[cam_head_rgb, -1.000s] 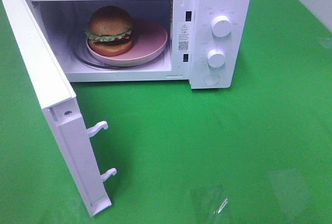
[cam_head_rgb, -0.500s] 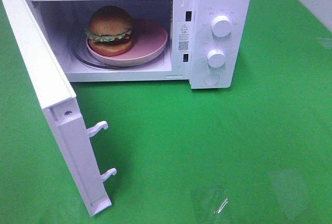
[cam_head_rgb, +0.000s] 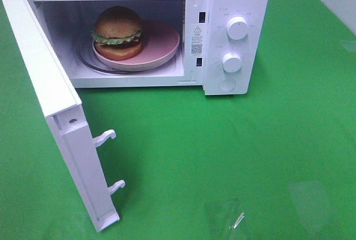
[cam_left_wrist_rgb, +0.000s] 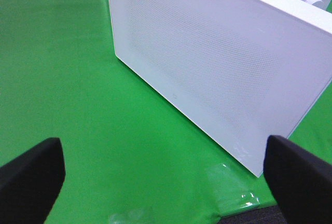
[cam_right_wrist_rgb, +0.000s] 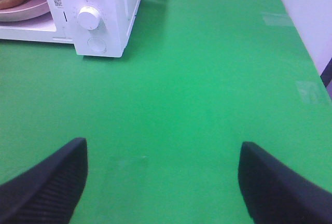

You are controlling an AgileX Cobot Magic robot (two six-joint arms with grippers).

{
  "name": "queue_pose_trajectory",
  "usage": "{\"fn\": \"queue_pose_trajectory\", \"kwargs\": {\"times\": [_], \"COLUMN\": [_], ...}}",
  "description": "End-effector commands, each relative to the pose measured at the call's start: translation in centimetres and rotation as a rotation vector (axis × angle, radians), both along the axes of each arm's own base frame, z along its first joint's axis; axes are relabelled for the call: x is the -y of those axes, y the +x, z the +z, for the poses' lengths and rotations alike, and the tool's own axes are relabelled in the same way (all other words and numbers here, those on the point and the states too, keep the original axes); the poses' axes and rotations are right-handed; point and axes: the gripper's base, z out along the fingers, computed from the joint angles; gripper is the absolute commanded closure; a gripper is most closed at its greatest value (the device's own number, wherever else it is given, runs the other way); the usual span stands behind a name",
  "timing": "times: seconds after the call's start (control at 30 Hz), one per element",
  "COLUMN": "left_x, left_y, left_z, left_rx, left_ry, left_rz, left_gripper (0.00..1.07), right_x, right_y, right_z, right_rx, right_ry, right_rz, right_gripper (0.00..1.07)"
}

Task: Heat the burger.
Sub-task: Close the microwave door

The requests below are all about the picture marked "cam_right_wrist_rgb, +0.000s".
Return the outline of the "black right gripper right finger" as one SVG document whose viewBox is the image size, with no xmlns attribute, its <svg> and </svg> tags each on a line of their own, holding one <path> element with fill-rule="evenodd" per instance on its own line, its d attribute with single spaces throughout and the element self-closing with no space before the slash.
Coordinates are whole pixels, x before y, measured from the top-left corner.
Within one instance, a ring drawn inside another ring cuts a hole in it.
<svg viewBox="0 0 332 224">
<path fill-rule="evenodd" d="M 243 142 L 239 188 L 254 223 L 331 223 L 331 193 L 254 142 Z"/>
</svg>

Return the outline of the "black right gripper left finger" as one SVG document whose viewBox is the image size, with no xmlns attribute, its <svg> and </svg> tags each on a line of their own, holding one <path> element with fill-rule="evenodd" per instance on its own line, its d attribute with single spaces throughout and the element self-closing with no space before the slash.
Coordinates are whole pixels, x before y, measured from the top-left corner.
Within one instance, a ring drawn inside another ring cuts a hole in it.
<svg viewBox="0 0 332 224">
<path fill-rule="evenodd" d="M 1 185 L 1 223 L 69 223 L 87 176 L 87 140 L 77 137 Z"/>
</svg>

